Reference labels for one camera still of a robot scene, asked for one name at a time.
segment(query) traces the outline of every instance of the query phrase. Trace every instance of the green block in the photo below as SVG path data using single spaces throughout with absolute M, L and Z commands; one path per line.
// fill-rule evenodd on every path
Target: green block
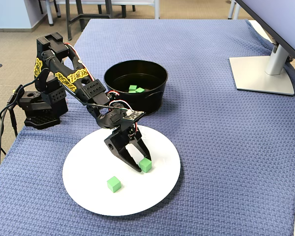
M 107 186 L 113 193 L 115 193 L 117 190 L 121 188 L 121 183 L 119 179 L 117 179 L 116 176 L 114 176 L 107 181 Z
M 143 92 L 143 91 L 144 91 L 143 88 L 137 88 L 137 89 L 136 89 L 136 92 Z
M 147 158 L 143 158 L 139 162 L 139 166 L 144 173 L 147 173 L 152 168 L 152 162 Z
M 137 89 L 136 85 L 130 85 L 129 86 L 129 91 L 135 91 Z

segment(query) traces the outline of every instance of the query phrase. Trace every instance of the robotic arm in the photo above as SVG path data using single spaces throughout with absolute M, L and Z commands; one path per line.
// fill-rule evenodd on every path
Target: robotic arm
M 62 63 L 66 57 L 72 61 L 73 70 Z M 105 93 L 102 83 L 93 78 L 78 53 L 70 44 L 63 43 L 60 34 L 53 33 L 37 39 L 34 76 L 37 91 L 24 92 L 18 101 L 27 115 L 25 125 L 43 129 L 58 124 L 59 116 L 67 112 L 66 90 L 86 105 L 101 128 L 113 130 L 104 140 L 113 155 L 138 172 L 141 169 L 126 149 L 127 144 L 133 144 L 145 158 L 151 160 L 137 127 L 137 122 L 145 113 L 125 107 L 126 102 L 116 100 L 117 92 Z

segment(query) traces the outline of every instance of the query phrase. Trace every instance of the black bowl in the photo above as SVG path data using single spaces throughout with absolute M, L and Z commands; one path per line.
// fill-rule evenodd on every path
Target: black bowl
M 118 99 L 125 100 L 136 111 L 147 114 L 156 112 L 162 105 L 167 71 L 151 61 L 128 60 L 109 68 L 104 76 L 110 90 L 120 93 Z M 129 86 L 143 88 L 140 93 L 129 93 Z

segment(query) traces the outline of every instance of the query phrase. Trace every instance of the red wire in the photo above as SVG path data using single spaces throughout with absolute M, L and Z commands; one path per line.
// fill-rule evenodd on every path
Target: red wire
M 111 92 L 114 92 L 114 93 L 116 93 L 117 95 L 120 95 L 120 93 L 118 93 L 117 91 L 114 91 L 114 90 L 110 90 L 108 93 L 111 93 Z
M 71 48 L 72 48 L 72 50 L 75 52 L 75 54 L 77 55 L 77 57 L 79 58 L 79 60 L 81 60 L 81 58 L 80 58 L 80 56 L 79 56 L 79 54 L 78 54 L 78 52 L 75 50 L 75 48 L 71 45 L 71 44 L 69 44 L 69 43 L 64 43 L 64 44 L 67 44 L 67 45 L 69 45 Z M 88 75 L 90 76 L 90 78 L 94 81 L 94 78 L 93 78 L 93 76 L 90 74 L 90 72 L 89 72 L 89 70 L 88 70 L 88 68 L 83 64 L 83 62 L 81 61 L 81 64 L 84 66 L 84 68 L 87 70 L 87 73 L 88 73 Z

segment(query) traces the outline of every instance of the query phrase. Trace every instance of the white wall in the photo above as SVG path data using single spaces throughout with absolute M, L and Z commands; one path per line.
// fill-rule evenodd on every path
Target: white wall
M 0 0 L 0 29 L 31 29 L 43 16 L 38 0 Z

